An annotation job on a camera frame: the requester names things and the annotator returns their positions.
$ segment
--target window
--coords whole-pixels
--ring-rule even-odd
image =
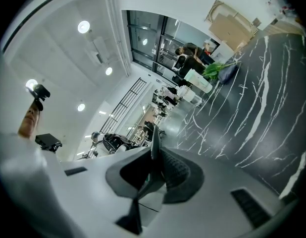
[[[203,47],[210,37],[177,19],[146,11],[127,11],[133,61],[174,83],[175,50],[192,42]]]
[[[180,22],[174,18],[168,18],[165,28],[165,34],[174,37],[176,30],[179,28]]]
[[[146,11],[131,10],[129,24],[148,27],[157,30],[158,14]]]
[[[144,66],[144,64],[145,64],[146,68],[152,69],[153,58],[150,59],[150,58],[142,56],[142,55],[140,55],[139,53],[136,53],[136,52],[133,53],[133,57],[134,57],[134,60],[139,62],[139,64],[141,64],[142,66]]]
[[[132,48],[153,57],[155,32],[139,28],[130,28]]]

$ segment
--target white wall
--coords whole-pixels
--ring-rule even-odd
[[[202,47],[205,40],[209,39],[209,36],[191,25],[181,22],[177,29],[175,39],[182,43],[191,42],[198,47]]]
[[[119,10],[142,10],[183,21],[220,42],[208,30],[210,23],[204,21],[215,0],[115,0]],[[237,10],[247,20],[256,17],[264,29],[274,19],[267,2],[269,0],[220,0]]]
[[[74,149],[73,152],[69,154],[69,157],[67,160],[71,161],[73,159],[77,159],[76,154],[80,152],[87,153],[92,141],[90,138],[84,138],[86,135],[90,135],[94,131],[99,131],[105,121],[108,118],[108,115],[113,111],[113,109],[118,105],[118,103],[121,101],[123,96],[127,93],[127,91],[131,88],[131,86],[138,80],[138,78],[142,78],[147,84],[146,88],[143,90],[143,92],[138,96],[138,99],[135,101],[135,105],[138,105],[139,103],[144,103],[145,100],[143,100],[144,96],[148,96],[148,92],[151,92],[153,95],[154,89],[160,89],[162,84],[158,83],[156,80],[159,79],[160,81],[164,81],[162,77],[159,75],[152,73],[148,69],[140,66],[137,63],[132,62],[131,63],[131,75],[129,77],[123,78],[118,84],[115,89],[112,90],[112,93],[106,98],[104,102],[99,106],[96,113],[93,117],[91,117],[89,124],[87,125],[87,128],[84,132],[84,134],[81,136],[81,141],[78,144],[78,146]],[[99,114],[99,111],[106,112],[106,115]],[[125,118],[130,116],[130,113],[132,112],[132,107],[128,110],[128,112],[125,114]],[[127,119],[122,119],[117,124],[117,129],[121,129],[124,124],[127,122]],[[102,155],[101,147],[97,147],[97,151],[100,155]]]

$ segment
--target black marble wall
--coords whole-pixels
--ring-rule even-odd
[[[280,198],[295,194],[306,165],[306,39],[266,36],[231,60],[241,61],[236,75],[200,107],[182,101],[163,125],[163,143],[201,161],[230,161]]]

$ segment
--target person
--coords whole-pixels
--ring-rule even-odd
[[[172,81],[174,81],[176,84],[178,84],[179,87],[182,85],[191,86],[192,84],[185,79],[181,79],[179,76],[173,76]]]
[[[176,55],[180,56],[181,54],[185,54],[188,56],[193,56],[199,63],[203,64],[211,64],[214,60],[208,56],[202,48],[198,47],[197,45],[189,42],[186,43],[184,46],[175,50]]]
[[[153,112],[155,113],[155,115],[153,115],[153,117],[155,118],[157,118],[158,116],[166,117],[166,114],[160,109],[157,110],[156,108],[154,108]]]
[[[21,126],[18,131],[18,135],[30,139],[40,117],[40,111],[43,110],[42,103],[39,101],[34,101],[29,107],[28,111],[25,114],[25,117],[22,120]]]
[[[177,98],[178,96],[173,94],[170,90],[168,90],[166,87],[162,86],[162,88],[159,91],[159,94],[161,96],[164,96],[164,100],[168,101],[170,104],[176,106],[177,105]]]
[[[202,75],[206,67],[197,62],[192,56],[188,56],[178,74],[184,78],[190,69],[194,69],[197,73]]]
[[[153,131],[151,131],[148,127],[139,126],[139,129],[143,130],[144,136],[148,138],[149,141],[152,141]]]
[[[145,126],[148,127],[151,131],[154,131],[154,123],[150,121],[145,121],[144,122]]]
[[[159,102],[157,106],[162,112],[165,111],[166,105],[164,105],[163,103]]]

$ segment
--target air vent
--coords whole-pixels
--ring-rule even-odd
[[[246,190],[238,189],[231,192],[231,194],[238,202],[254,228],[258,228],[270,219],[269,215]]]
[[[83,171],[87,171],[87,169],[84,167],[79,167],[79,168],[74,168],[74,169],[68,169],[68,170],[65,170],[64,172],[69,177],[69,176],[81,173]]]

